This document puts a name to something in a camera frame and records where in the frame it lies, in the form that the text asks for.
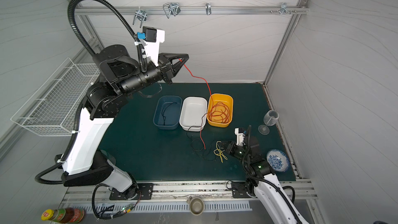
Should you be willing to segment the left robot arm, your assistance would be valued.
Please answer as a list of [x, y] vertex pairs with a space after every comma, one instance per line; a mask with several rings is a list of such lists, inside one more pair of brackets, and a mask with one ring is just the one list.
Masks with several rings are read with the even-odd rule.
[[97, 80], [87, 90], [74, 117], [70, 141], [65, 152], [52, 167], [38, 173], [36, 182], [51, 185], [44, 176], [56, 169], [63, 174], [58, 184], [66, 187], [109, 187], [123, 200], [138, 196], [140, 188], [134, 177], [115, 166], [99, 149], [99, 144], [129, 98], [157, 82], [172, 84], [173, 78], [189, 60], [188, 54], [161, 53], [164, 32], [143, 27], [135, 33], [122, 14], [106, 0], [91, 0], [106, 6], [122, 22], [134, 39], [137, 58], [133, 59], [123, 45], [111, 45], [96, 53], [80, 32], [75, 11], [79, 3], [70, 0], [67, 8], [69, 24], [75, 35], [92, 56], [100, 71]]

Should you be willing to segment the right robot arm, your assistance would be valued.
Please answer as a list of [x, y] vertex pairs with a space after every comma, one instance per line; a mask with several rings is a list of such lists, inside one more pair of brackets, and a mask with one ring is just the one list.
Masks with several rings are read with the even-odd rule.
[[263, 204], [275, 224], [306, 224], [292, 200], [285, 193], [274, 169], [263, 158], [260, 144], [251, 136], [251, 126], [234, 130], [236, 141], [231, 141], [227, 153], [238, 159], [246, 175], [245, 193]]

